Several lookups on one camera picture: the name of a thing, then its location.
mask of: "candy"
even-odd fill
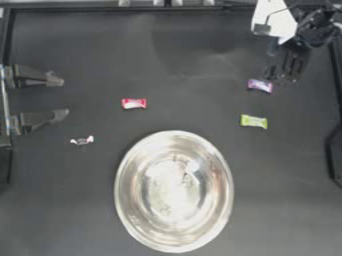
[[[249,115],[241,115],[241,125],[261,127],[268,130],[268,118],[260,118]]]
[[[248,84],[248,88],[249,89],[257,89],[257,90],[265,91],[268,93],[272,93],[273,92],[273,83],[260,81],[260,80],[256,80],[256,79],[250,79],[249,84]]]
[[[93,142],[94,142],[94,136],[93,135],[86,139],[82,138],[82,139],[71,139],[70,140],[70,143],[77,144],[78,146],[87,145]]]
[[[125,109],[147,108],[147,100],[146,99],[122,99],[122,107]]]

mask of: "purple candy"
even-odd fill
[[[256,80],[256,79],[250,79],[248,88],[257,89],[257,90],[265,91],[268,93],[272,93],[273,92],[273,83],[265,82],[261,80]]]

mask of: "green candy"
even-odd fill
[[[249,115],[241,115],[241,125],[261,127],[268,130],[268,118],[260,118]]]

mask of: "black tabletop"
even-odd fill
[[[161,255],[129,235],[114,205],[121,159],[146,135],[185,130],[209,139],[236,182],[224,232],[186,255],[340,255],[342,191],[324,141],[338,123],[328,49],[301,81],[248,91],[268,39],[250,13],[19,13],[11,63],[54,70],[63,88],[10,95],[12,112],[70,108],[63,123],[15,138],[12,186],[0,195],[2,256]],[[122,98],[147,98],[125,111]],[[241,114],[269,129],[240,126]],[[94,135],[78,147],[70,139]]]

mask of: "stainless steel bowl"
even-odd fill
[[[209,243],[229,221],[233,199],[229,165],[198,135],[155,133],[126,154],[117,210],[129,233],[153,249],[181,253]]]

